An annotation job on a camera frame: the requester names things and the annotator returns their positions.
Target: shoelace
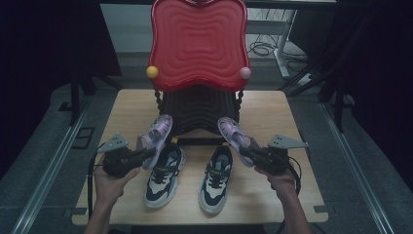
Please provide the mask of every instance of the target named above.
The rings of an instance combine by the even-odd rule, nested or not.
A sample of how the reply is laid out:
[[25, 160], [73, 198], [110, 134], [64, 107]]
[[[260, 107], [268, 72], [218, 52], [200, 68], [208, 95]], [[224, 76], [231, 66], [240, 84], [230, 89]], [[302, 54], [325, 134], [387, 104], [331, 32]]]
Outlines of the shoelace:
[[165, 179], [167, 179], [167, 174], [163, 172], [155, 172], [154, 178], [152, 179], [155, 183], [164, 184]]
[[221, 184], [223, 183], [221, 180], [221, 176], [219, 175], [210, 175], [211, 179], [209, 186], [212, 188], [222, 188]]

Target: yellow ball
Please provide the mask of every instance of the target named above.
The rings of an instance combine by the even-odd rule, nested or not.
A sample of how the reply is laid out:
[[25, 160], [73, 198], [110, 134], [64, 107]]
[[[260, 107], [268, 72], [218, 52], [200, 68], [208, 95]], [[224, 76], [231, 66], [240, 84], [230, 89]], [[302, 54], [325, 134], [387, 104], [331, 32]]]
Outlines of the yellow ball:
[[156, 78], [158, 74], [159, 70], [158, 68], [156, 68], [156, 66], [148, 66], [148, 68], [146, 68], [146, 75], [148, 75], [149, 78]]

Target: wrist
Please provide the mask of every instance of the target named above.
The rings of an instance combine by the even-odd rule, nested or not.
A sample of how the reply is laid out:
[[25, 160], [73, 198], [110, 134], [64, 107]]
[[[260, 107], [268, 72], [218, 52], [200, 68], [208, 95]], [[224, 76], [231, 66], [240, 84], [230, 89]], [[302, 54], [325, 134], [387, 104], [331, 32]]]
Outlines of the wrist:
[[286, 186], [277, 190], [277, 197], [283, 202], [284, 200], [297, 196], [294, 186]]
[[116, 202], [110, 203], [96, 199], [96, 202], [94, 203], [94, 212], [101, 212], [104, 214], [110, 213], [112, 212], [112, 209], [115, 206], [115, 204]]

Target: pink ball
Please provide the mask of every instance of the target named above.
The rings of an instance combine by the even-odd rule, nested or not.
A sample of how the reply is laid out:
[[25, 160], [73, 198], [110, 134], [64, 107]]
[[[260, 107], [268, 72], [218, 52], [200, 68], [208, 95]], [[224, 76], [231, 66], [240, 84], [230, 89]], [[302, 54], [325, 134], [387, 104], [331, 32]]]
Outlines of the pink ball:
[[249, 79], [249, 77], [251, 76], [251, 70], [249, 69], [249, 67], [243, 67], [240, 70], [240, 75], [241, 77], [243, 77], [243, 79]]

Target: black backdrop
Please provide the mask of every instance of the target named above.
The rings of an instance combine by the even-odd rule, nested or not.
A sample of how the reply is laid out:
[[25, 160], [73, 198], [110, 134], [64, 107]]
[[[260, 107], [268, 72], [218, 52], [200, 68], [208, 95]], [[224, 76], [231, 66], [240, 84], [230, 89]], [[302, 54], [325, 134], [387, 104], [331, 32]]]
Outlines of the black backdrop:
[[348, 64], [346, 88], [356, 101], [354, 116], [411, 189], [412, 53], [413, 5], [408, 1], [385, 1], [357, 43]]
[[121, 75], [97, 1], [0, 2], [1, 172], [70, 76]]
[[[413, 5], [407, 0], [376, 2], [375, 17], [346, 61], [345, 93], [356, 102], [353, 115], [357, 121], [413, 188]], [[315, 61], [338, 38], [344, 36], [343, 43], [348, 41], [350, 37], [343, 32], [359, 13], [360, 9], [299, 11], [289, 39]], [[339, 45], [320, 70], [331, 67], [344, 47]]]

